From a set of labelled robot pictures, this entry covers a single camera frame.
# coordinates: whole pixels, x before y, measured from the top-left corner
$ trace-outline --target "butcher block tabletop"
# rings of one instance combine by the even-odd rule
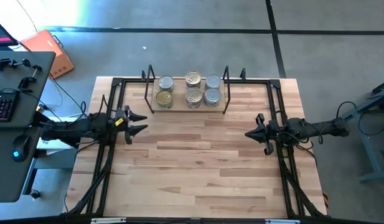
[[[112,79],[96,78],[90,113],[99,110],[102,95],[108,99]],[[297,81],[280,81],[287,116],[303,118]],[[144,101],[145,87],[143,83],[126,84],[123,106],[129,105],[134,113],[148,117],[134,125],[148,124],[149,127],[133,138],[132,145],[125,143],[124,133],[118,134],[104,216],[287,217],[276,151],[265,156],[264,144],[244,136],[256,128],[258,113],[264,114],[265,123],[271,117],[266,86],[231,84],[232,100],[225,115],[152,114]],[[117,105],[118,94],[119,88],[113,105]],[[67,192],[69,209],[91,184],[97,152],[98,145],[94,145],[77,156]],[[301,188],[317,209],[326,213],[314,159],[297,149],[294,156]],[[297,211],[295,193],[290,191],[293,209]]]

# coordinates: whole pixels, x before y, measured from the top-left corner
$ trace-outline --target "computer mouse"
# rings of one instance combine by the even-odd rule
[[[29,155],[30,136],[21,135],[13,141],[12,158],[16,162],[23,162]]]

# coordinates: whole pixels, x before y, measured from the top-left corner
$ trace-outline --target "keyboard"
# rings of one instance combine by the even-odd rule
[[[20,91],[0,91],[0,122],[11,121],[19,95]]]

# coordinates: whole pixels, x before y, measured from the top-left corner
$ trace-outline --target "tin can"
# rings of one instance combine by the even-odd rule
[[[209,89],[205,92],[204,99],[207,106],[218,106],[221,100],[221,93],[216,89]]]
[[[205,89],[206,90],[209,90],[212,88],[219,90],[220,87],[221,87],[221,78],[218,75],[209,75],[205,79]]]
[[[157,94],[156,100],[161,109],[169,109],[172,106],[172,95],[167,90],[161,90]]]
[[[186,105],[196,109],[200,106],[203,99],[203,92],[198,88],[190,88],[186,91]]]
[[[160,90],[167,90],[172,93],[174,90],[174,79],[169,75],[164,75],[159,78],[159,88]]]
[[[185,81],[188,88],[200,88],[202,76],[199,72],[188,72],[185,75]]]

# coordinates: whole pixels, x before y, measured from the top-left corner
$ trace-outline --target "cardboard box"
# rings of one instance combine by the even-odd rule
[[[54,64],[50,69],[50,73],[54,78],[57,78],[74,68],[73,63],[63,51],[63,44],[56,36],[52,35],[47,30],[42,30],[21,42],[31,51],[53,51],[56,53]]]

